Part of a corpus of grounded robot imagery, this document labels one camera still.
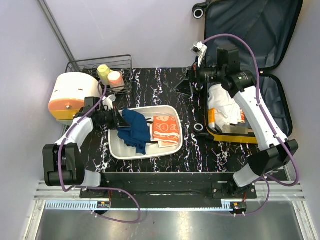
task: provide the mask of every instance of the wire basket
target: wire basket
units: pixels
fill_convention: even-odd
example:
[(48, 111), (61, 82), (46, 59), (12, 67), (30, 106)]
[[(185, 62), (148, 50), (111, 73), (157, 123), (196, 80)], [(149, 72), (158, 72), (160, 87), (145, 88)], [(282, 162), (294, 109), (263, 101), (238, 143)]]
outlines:
[[(108, 93), (112, 94), (127, 94), (132, 91), (132, 57), (131, 55), (119, 55), (119, 56), (108, 56), (100, 57), (79, 61), (71, 61), (67, 64), (65, 72), (80, 72), (84, 74), (89, 74), (98, 81), (100, 80), (98, 76), (97, 69), (100, 65), (106, 64), (111, 70), (120, 72), (124, 81), (124, 87), (121, 91), (115, 91), (119, 87), (107, 86), (106, 95)], [(101, 84), (102, 90), (104, 91), (105, 85)]]

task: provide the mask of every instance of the table surface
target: table surface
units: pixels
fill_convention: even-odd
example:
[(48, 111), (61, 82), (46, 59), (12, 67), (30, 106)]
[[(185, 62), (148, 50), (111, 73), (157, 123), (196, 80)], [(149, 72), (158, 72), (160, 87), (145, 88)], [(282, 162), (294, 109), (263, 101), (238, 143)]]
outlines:
[(247, 157), (259, 151), (255, 144), (216, 142), (195, 137), (196, 123), (204, 124), (205, 99), (199, 94), (188, 98), (172, 91), (185, 76), (185, 68), (133, 69), (131, 95), (119, 95), (119, 110), (169, 105), (179, 114), (183, 146), (175, 154), (140, 160), (118, 160), (109, 150), (108, 129), (98, 127), (87, 136), (81, 156), (87, 170), (96, 172), (236, 172)]

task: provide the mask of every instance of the black suitcase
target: black suitcase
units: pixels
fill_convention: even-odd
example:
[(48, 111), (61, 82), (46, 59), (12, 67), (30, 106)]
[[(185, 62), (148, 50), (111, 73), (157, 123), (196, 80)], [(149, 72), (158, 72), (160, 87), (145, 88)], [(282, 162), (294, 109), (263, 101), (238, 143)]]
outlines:
[[(195, 18), (205, 16), (204, 39), (218, 34), (232, 34), (243, 39), (252, 49), (260, 71), (260, 91), (275, 122), (290, 136), (293, 123), (285, 91), (279, 78), (272, 74), (285, 57), (293, 36), (303, 0), (214, 0), (194, 5)], [(217, 47), (233, 44), (239, 49), (241, 70), (255, 72), (248, 50), (233, 38), (218, 38), (206, 43), (206, 65), (217, 62)], [(209, 86), (204, 86), (208, 103)], [(208, 127), (208, 107), (205, 127), (215, 141), (257, 143), (254, 133), (228, 134)]]

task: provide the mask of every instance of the orange patterned cloth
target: orange patterned cloth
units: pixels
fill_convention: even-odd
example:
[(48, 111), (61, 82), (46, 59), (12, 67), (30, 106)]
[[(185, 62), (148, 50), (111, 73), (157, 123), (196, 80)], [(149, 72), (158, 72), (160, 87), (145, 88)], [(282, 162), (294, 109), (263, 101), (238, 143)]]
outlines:
[(154, 141), (178, 144), (180, 134), (176, 119), (173, 116), (154, 116), (152, 136)]

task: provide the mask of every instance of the blue cloth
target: blue cloth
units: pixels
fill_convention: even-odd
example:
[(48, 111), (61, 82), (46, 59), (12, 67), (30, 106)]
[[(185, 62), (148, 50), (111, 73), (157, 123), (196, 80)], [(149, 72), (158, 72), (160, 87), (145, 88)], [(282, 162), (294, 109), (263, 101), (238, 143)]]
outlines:
[(137, 154), (146, 154), (146, 143), (150, 142), (150, 128), (145, 116), (136, 111), (125, 109), (122, 111), (122, 117), (131, 127), (118, 128), (118, 137), (124, 140), (124, 143), (135, 147)]

